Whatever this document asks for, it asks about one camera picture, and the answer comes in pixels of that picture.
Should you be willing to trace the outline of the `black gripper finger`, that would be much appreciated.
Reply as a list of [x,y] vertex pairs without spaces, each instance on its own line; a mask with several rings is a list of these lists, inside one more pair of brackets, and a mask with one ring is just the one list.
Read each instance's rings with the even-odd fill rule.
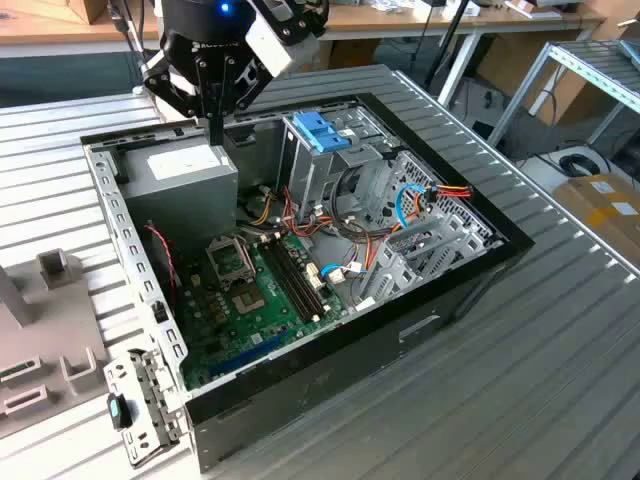
[[224,143],[224,120],[246,110],[273,76],[257,57],[227,57],[216,107],[216,144]]
[[[170,78],[170,70],[179,73],[194,89],[189,93],[176,86]],[[217,144],[217,96],[216,88],[207,77],[207,62],[192,54],[168,58],[157,53],[143,68],[143,83],[157,97],[185,117],[193,117],[206,123],[210,145]]]

